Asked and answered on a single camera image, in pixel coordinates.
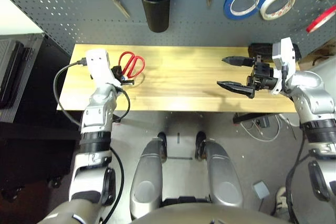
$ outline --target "wooden table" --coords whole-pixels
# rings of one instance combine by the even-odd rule
[[[295,112],[293,103],[283,95],[256,91],[254,99],[229,92],[216,81],[246,84],[250,67],[235,67],[221,61],[227,56],[248,56],[246,47],[166,47],[125,45],[75,45],[71,62],[89,49],[108,51],[111,67],[118,64],[124,51],[132,51],[146,60],[146,68],[135,78],[134,86],[124,86],[131,99],[131,110],[216,111],[216,112]],[[84,110],[95,91],[87,67],[73,66],[68,72],[60,96],[66,110]],[[125,110],[123,95],[117,110]]]

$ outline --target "masking tape roll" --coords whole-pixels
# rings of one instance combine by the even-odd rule
[[[264,20],[272,20],[276,18],[280,18],[284,14],[286,14],[294,5],[295,0],[288,0],[286,5],[284,5],[280,10],[277,10],[274,13],[267,14],[266,11],[268,7],[274,3],[276,0],[265,0],[265,2],[262,4],[260,13]]]

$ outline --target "gray pegboard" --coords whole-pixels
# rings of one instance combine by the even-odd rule
[[[329,7],[323,1],[296,0],[294,9],[271,21],[259,13],[234,21],[224,15],[224,0],[213,0],[210,8],[206,0],[171,0],[170,26],[160,34],[148,29],[140,0],[120,1],[131,18],[125,19],[111,0],[12,0],[70,54],[75,43],[247,46],[290,36],[305,56],[336,35],[335,18],[311,34],[305,31]]]

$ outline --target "red scissors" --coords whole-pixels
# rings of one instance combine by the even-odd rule
[[[122,59],[122,57],[124,55],[131,55],[131,58],[128,60],[128,62],[126,63],[126,66],[122,70],[122,75],[125,75],[125,73],[127,72],[128,68],[129,68],[129,71],[126,74],[126,76],[129,79],[138,76],[142,72],[142,70],[145,68],[145,60],[144,60],[144,58],[142,58],[141,56],[135,55],[132,52],[128,52],[128,51],[127,52],[123,52],[121,54],[121,56],[119,57],[118,65],[120,65],[121,59]],[[138,72],[136,72],[135,74],[132,75],[137,60],[141,60],[142,61],[142,68]]]

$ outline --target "red tape roll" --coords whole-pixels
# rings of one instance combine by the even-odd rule
[[[335,14],[336,14],[336,5],[330,7],[328,10],[326,10],[324,13],[318,16],[317,19],[315,19],[306,28],[306,31],[308,33],[312,33],[313,31],[318,29],[320,26],[322,26],[324,23],[326,23],[328,20],[330,20]]]

